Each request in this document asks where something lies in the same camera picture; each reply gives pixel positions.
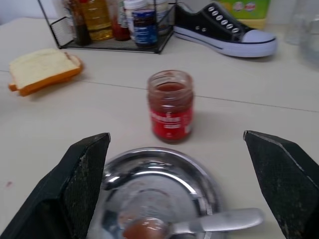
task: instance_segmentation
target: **black sneaker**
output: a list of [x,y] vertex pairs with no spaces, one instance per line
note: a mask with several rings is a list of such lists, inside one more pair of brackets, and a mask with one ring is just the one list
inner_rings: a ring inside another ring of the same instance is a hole
[[275,35],[246,26],[215,1],[199,12],[178,3],[174,34],[238,57],[269,56],[276,53],[278,45]]

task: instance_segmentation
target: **spoon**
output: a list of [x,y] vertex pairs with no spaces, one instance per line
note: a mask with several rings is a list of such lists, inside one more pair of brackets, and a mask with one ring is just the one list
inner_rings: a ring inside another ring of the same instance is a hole
[[176,234],[241,230],[257,226],[263,221],[264,213],[258,208],[216,213],[170,225],[157,218],[143,218],[130,224],[123,236],[127,239],[166,239]]

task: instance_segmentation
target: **slice of bread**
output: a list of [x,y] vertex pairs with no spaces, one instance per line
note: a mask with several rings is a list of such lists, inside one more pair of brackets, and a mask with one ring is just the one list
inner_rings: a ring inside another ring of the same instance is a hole
[[27,96],[49,85],[67,82],[83,70],[76,56],[55,49],[43,49],[23,55],[10,63],[11,91]]

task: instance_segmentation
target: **white shoe sole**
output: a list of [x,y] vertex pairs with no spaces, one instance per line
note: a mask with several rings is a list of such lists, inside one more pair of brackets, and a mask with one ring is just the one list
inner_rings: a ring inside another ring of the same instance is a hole
[[205,45],[221,54],[237,57],[263,57],[273,55],[277,51],[277,40],[264,43],[231,43],[216,40],[182,27],[175,26],[176,37]]

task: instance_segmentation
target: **white toe cap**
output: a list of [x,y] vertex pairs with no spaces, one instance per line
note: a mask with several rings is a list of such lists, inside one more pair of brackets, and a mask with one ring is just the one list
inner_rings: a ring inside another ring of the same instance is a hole
[[260,30],[251,30],[244,35],[242,42],[244,43],[265,42],[265,41],[271,41],[274,38],[276,38],[275,35],[269,32],[264,32]]

